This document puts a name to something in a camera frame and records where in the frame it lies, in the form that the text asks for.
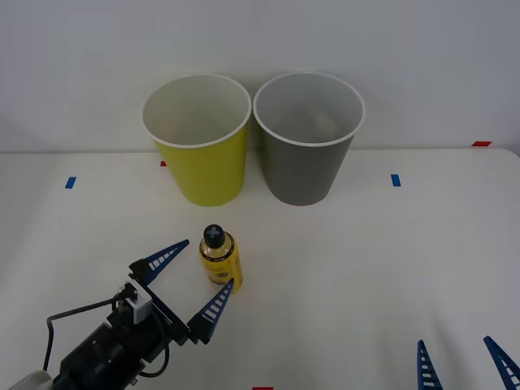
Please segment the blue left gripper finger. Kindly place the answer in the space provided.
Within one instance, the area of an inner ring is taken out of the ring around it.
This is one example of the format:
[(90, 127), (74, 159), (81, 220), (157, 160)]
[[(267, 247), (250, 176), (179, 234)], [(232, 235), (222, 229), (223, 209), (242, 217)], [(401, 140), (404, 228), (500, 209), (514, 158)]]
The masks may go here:
[(128, 274), (128, 282), (136, 281), (140, 286), (149, 286), (167, 265), (189, 244), (189, 240), (182, 240), (146, 258), (133, 262), (129, 266), (130, 273)]
[(188, 337), (194, 344), (210, 342), (233, 289), (234, 279), (231, 279), (188, 321)]

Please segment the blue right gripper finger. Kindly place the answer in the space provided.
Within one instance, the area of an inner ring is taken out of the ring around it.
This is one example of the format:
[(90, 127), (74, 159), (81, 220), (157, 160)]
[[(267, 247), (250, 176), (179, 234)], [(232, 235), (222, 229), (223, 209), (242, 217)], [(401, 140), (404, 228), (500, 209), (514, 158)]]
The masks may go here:
[(483, 341), (496, 365), (505, 389), (518, 390), (520, 386), (519, 366), (490, 336), (486, 336)]
[(443, 389), (423, 340), (417, 345), (417, 379), (418, 390)]

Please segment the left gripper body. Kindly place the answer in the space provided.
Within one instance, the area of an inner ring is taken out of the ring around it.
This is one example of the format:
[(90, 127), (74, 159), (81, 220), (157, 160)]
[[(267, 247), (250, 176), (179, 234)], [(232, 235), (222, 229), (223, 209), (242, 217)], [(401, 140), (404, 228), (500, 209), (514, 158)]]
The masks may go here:
[(152, 362), (172, 341), (182, 346), (189, 338), (189, 329), (144, 281), (133, 273), (128, 277), (133, 291), (128, 298), (128, 348)]

